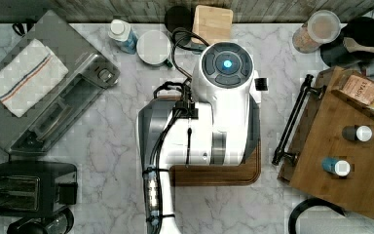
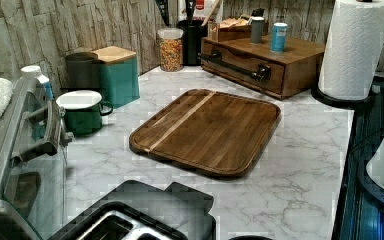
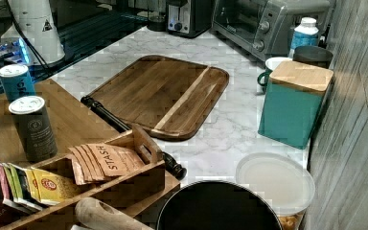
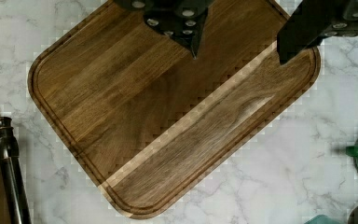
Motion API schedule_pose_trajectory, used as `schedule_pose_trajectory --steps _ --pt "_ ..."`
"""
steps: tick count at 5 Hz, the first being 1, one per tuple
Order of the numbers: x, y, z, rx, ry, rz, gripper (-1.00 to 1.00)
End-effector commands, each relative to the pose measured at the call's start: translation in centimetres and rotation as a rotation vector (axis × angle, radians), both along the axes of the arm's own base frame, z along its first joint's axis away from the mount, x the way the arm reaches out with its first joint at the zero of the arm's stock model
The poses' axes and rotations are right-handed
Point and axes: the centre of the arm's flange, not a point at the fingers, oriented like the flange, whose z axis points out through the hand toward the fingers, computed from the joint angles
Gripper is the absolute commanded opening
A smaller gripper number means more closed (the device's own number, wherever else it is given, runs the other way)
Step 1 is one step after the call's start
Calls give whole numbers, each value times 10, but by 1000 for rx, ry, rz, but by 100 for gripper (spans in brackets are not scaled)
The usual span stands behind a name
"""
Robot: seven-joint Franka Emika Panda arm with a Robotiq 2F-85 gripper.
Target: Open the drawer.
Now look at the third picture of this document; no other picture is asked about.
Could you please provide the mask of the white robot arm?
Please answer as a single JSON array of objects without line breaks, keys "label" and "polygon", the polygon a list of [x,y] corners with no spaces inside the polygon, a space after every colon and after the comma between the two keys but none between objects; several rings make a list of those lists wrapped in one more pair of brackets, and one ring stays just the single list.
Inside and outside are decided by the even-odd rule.
[{"label": "white robot arm", "polygon": [[18,39],[23,34],[26,63],[39,65],[38,59],[53,64],[65,57],[55,26],[49,0],[7,0],[12,25],[1,35],[1,40]]}]

